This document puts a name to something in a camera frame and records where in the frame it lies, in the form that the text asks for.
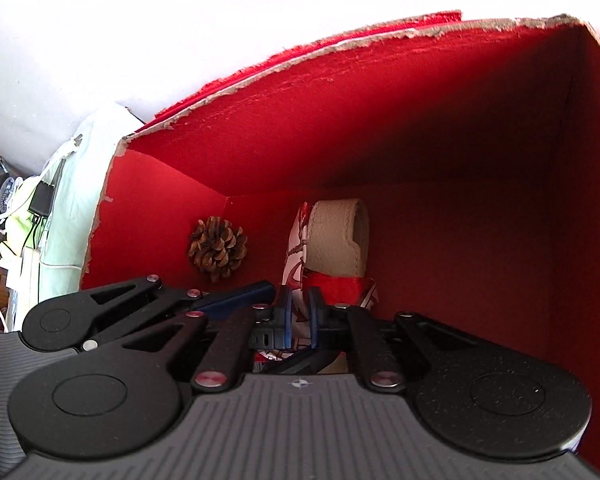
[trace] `pine cone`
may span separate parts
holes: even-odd
[[[219,216],[210,216],[206,223],[198,220],[190,239],[191,263],[200,272],[208,273],[213,283],[231,276],[247,253],[247,237],[242,228],[234,231],[231,222]]]

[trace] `red box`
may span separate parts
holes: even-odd
[[[361,198],[376,316],[415,310],[574,372],[600,468],[600,42],[568,16],[459,20],[295,48],[159,114],[119,146],[82,285],[279,282],[299,204]],[[187,259],[209,215],[249,236],[219,285]]]

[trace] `black object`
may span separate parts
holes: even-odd
[[[36,186],[31,202],[29,203],[29,212],[40,216],[40,218],[49,218],[51,208],[54,202],[54,186],[40,181]]]
[[[149,278],[64,298],[72,314],[111,307],[89,336],[124,330],[19,380],[8,412],[27,458],[10,480],[598,478],[570,451],[589,396],[560,368],[418,314],[326,305],[312,289],[314,348],[253,374],[254,350],[288,349],[288,288],[207,324],[196,305],[211,295]],[[63,325],[61,305],[33,309],[32,330],[49,314],[47,328]],[[36,337],[25,326],[22,338]],[[340,351],[352,374],[313,375]]]

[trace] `wall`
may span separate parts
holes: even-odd
[[[600,0],[0,0],[0,155],[26,171],[102,104],[141,119],[280,50],[366,24],[567,12]]]

